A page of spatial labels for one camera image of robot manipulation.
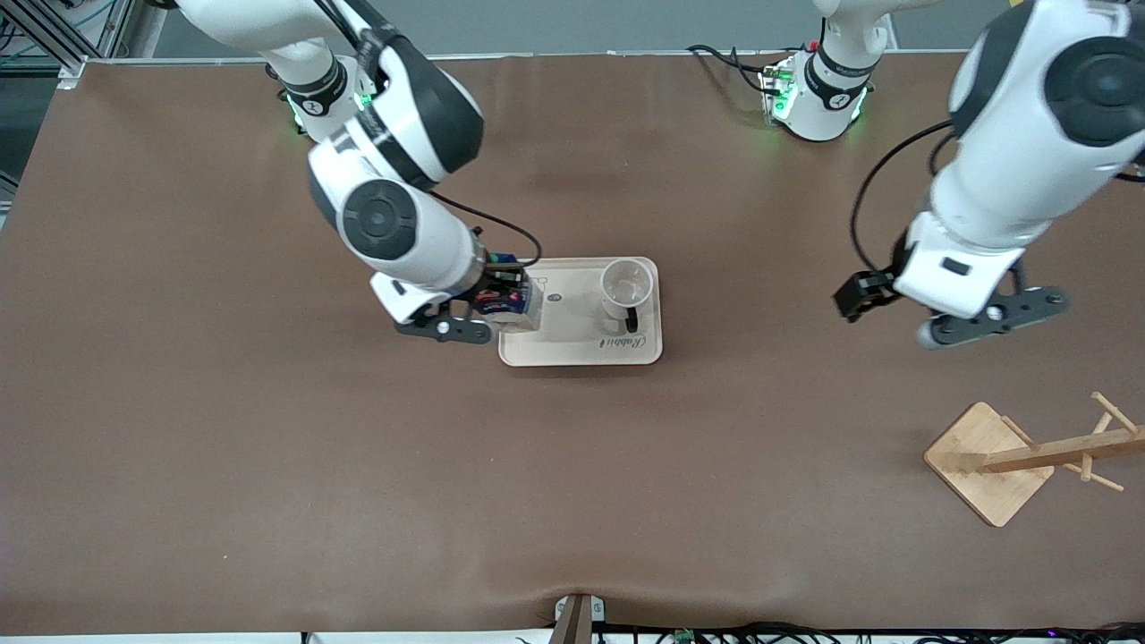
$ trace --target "wooden stand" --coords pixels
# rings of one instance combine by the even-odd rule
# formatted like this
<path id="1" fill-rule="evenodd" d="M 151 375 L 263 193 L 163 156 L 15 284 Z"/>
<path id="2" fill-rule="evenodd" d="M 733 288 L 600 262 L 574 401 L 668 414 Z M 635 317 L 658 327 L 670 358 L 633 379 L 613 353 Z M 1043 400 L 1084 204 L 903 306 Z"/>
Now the wooden stand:
<path id="1" fill-rule="evenodd" d="M 1060 466 L 1116 492 L 1124 488 L 1093 473 L 1093 461 L 1145 451 L 1145 434 L 1104 395 L 1105 413 L 1092 433 L 1039 445 L 989 405 L 978 402 L 926 450 L 926 464 L 987 524 L 1002 527 Z M 1107 431 L 1116 419 L 1122 427 Z"/>

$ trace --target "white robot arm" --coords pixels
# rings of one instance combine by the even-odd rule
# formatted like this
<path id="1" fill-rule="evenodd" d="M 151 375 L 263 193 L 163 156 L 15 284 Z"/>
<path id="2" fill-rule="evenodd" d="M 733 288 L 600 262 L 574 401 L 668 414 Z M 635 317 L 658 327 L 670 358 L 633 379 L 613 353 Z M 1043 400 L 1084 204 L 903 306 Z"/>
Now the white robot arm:
<path id="1" fill-rule="evenodd" d="M 264 56 L 318 144 L 310 194 L 400 332 L 488 343 L 485 321 L 535 328 L 539 297 L 513 256 L 489 253 L 431 196 L 473 160 L 484 120 L 473 96 L 363 0 L 155 0 L 220 42 Z M 345 37 L 354 61 L 324 38 Z M 356 79 L 380 92 L 356 96 Z M 467 304 L 464 316 L 450 304 Z"/>
<path id="2" fill-rule="evenodd" d="M 765 70 L 764 108 L 774 121 L 810 141 L 843 134 L 859 117 L 867 81 L 886 50 L 883 17 L 940 0 L 813 0 L 823 33 L 813 50 Z"/>
<path id="3" fill-rule="evenodd" d="M 898 296 L 930 307 L 918 339 L 934 348 L 1066 308 L 1061 291 L 1027 288 L 1018 261 L 1145 149 L 1145 7 L 1036 0 L 1008 10 L 966 55 L 949 109 L 958 154 L 892 265 L 836 296 L 852 321 Z M 1017 289 L 1003 296 L 1011 272 Z"/>

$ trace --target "white tray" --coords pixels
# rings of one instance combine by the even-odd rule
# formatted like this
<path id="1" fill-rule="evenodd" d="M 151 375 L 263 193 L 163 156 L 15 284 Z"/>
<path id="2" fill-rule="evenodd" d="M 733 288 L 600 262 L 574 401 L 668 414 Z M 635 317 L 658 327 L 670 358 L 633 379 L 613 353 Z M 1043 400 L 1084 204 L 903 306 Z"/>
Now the white tray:
<path id="1" fill-rule="evenodd" d="M 600 274 L 615 257 L 542 259 L 528 269 L 545 298 L 540 329 L 500 333 L 498 353 L 510 367 L 571 367 L 587 364 L 652 364 L 664 351 L 660 320 L 660 273 L 656 264 L 634 257 L 653 274 L 648 306 L 640 311 L 639 329 L 629 333 L 624 321 L 605 313 Z"/>

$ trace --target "gray floor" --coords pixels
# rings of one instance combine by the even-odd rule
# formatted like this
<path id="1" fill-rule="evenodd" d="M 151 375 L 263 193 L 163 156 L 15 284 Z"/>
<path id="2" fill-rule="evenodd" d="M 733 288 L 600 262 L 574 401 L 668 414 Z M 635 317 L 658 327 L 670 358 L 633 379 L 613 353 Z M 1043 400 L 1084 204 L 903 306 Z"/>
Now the gray floor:
<path id="1" fill-rule="evenodd" d="M 376 1 L 427 54 L 593 54 L 718 48 L 779 49 L 818 36 L 811 0 L 389 0 Z M 901 48 L 969 47 L 1006 0 L 947 0 L 894 17 Z M 128 37 L 147 50 L 148 16 Z M 160 58 L 252 56 L 211 40 L 179 11 L 163 16 L 153 42 Z M 47 111 L 53 79 L 0 74 L 0 170 L 18 178 Z M 0 194 L 0 201 L 5 195 Z"/>

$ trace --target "wooden peg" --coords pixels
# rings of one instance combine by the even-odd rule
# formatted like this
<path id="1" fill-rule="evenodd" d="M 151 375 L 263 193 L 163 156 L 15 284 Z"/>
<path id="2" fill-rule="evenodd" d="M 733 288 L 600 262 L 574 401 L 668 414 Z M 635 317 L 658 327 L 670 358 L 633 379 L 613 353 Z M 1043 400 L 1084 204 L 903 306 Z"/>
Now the wooden peg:
<path id="1" fill-rule="evenodd" d="M 1112 421 L 1113 421 L 1113 416 L 1108 411 L 1106 411 L 1105 414 L 1101 414 L 1101 419 L 1097 422 L 1097 426 L 1093 427 L 1093 432 L 1092 433 L 1095 433 L 1095 434 L 1103 433 L 1105 430 L 1110 429 L 1110 423 Z"/>
<path id="2" fill-rule="evenodd" d="M 1098 401 L 1101 405 L 1101 407 L 1105 408 L 1106 411 L 1113 414 L 1113 417 L 1116 418 L 1118 422 L 1123 424 L 1126 429 L 1130 431 L 1130 433 L 1136 434 L 1140 432 L 1140 430 L 1137 429 L 1137 425 L 1135 425 L 1132 421 L 1127 418 L 1126 415 L 1122 414 L 1120 409 L 1118 409 L 1112 402 L 1110 402 L 1110 399 L 1101 395 L 1101 392 L 1093 392 L 1089 396 Z"/>
<path id="3" fill-rule="evenodd" d="M 1081 468 L 1079 468 L 1077 465 L 1074 465 L 1073 463 L 1066 463 L 1065 465 L 1061 465 L 1061 466 L 1064 469 L 1066 469 L 1066 470 L 1069 470 L 1071 472 L 1073 472 L 1075 474 L 1080 474 L 1081 473 Z M 1105 487 L 1112 489 L 1113 492 L 1124 492 L 1126 490 L 1126 486 L 1118 485 L 1118 484 L 1111 481 L 1110 479 L 1107 479 L 1105 477 L 1099 477 L 1097 474 L 1091 474 L 1091 477 L 1092 477 L 1093 482 L 1096 482 L 1098 485 L 1104 485 Z"/>
<path id="4" fill-rule="evenodd" d="M 1030 449 L 1037 449 L 1037 443 L 1034 442 L 1034 439 L 1029 438 L 1029 434 L 1022 431 L 1022 429 L 1019 427 L 1017 423 L 1011 421 L 1009 416 L 1003 416 L 1002 422 L 1005 423 L 1006 427 L 1010 427 L 1010 431 L 1013 432 L 1016 437 L 1021 439 L 1021 442 L 1025 442 Z"/>

